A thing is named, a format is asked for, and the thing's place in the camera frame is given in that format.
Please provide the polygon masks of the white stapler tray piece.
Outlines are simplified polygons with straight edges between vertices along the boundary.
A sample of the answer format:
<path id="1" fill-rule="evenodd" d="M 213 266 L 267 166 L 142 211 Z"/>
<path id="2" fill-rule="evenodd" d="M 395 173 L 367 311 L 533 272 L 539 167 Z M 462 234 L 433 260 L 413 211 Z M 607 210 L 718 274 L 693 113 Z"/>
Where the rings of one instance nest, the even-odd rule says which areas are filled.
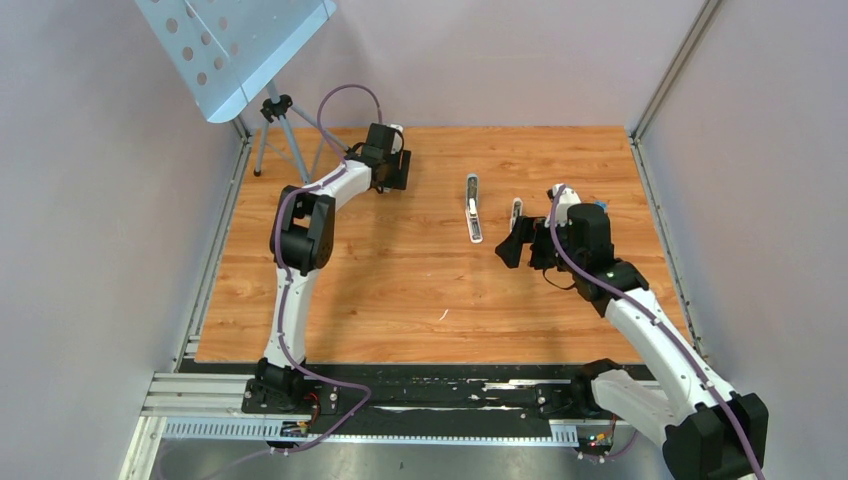
<path id="1" fill-rule="evenodd" d="M 515 197 L 512 200 L 511 207 L 511 216 L 510 216 L 510 230 L 513 230 L 518 224 L 520 218 L 523 215 L 524 202 L 520 197 Z"/>

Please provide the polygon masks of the light blue white stapler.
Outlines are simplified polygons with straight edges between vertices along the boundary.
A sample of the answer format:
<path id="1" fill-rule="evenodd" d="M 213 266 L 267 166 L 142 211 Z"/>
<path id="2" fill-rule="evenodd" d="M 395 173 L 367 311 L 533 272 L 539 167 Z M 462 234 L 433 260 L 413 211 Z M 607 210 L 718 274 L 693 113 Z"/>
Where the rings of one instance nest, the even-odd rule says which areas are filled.
<path id="1" fill-rule="evenodd" d="M 465 214 L 470 241 L 479 244 L 483 241 L 482 227 L 478 212 L 479 177 L 475 173 L 467 175 L 465 191 Z"/>

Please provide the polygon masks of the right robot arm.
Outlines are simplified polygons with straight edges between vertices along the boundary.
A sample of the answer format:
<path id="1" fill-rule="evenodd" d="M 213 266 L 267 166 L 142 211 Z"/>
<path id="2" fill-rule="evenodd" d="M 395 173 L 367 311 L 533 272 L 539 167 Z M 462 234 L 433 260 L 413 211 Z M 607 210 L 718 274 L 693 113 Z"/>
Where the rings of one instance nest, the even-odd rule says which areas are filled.
<path id="1" fill-rule="evenodd" d="M 742 394 L 716 373 L 677 331 L 646 278 L 616 257 L 611 222 L 597 203 L 554 203 L 530 217 L 514 199 L 508 236 L 496 255 L 518 267 L 569 273 L 574 289 L 641 355 L 661 390 L 654 392 L 610 359 L 585 364 L 571 403 L 584 417 L 610 413 L 662 453 L 676 479 L 764 476 L 769 412 L 755 393 Z"/>

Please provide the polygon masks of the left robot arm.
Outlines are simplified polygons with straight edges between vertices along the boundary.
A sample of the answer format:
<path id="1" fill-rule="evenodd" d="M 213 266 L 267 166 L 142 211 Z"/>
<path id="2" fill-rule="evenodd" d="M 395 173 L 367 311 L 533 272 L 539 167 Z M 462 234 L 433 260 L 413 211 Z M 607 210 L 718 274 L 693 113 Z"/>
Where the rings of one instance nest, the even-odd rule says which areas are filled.
<path id="1" fill-rule="evenodd" d="M 310 303 L 334 250 L 336 214 L 369 190 L 405 189 L 410 160 L 403 126 L 373 123 L 365 140 L 330 173 L 281 191 L 269 240 L 277 268 L 273 326 L 264 355 L 246 384 L 243 412 L 287 414 L 304 405 Z"/>

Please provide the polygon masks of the light blue music stand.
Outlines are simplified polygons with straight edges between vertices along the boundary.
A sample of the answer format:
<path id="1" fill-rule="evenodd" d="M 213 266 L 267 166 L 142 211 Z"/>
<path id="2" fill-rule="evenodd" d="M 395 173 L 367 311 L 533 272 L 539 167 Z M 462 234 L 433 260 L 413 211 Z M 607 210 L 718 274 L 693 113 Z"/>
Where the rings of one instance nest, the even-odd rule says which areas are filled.
<path id="1" fill-rule="evenodd" d="M 260 97 L 286 96 L 274 78 L 335 13 L 332 1 L 140 1 L 138 7 L 213 124 L 228 122 L 244 172 L 252 131 L 242 113 Z"/>

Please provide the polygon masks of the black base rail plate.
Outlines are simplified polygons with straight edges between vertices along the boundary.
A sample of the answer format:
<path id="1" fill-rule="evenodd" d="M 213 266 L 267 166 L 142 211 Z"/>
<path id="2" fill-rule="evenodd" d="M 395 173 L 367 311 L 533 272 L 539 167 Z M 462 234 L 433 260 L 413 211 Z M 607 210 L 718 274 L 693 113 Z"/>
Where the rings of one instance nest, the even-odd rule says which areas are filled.
<path id="1" fill-rule="evenodd" d="M 589 378 L 612 364 L 311 364 L 301 374 L 262 361 L 241 409 L 303 415 L 314 433 L 349 414 L 339 434 L 543 437 L 552 420 L 611 418 Z"/>

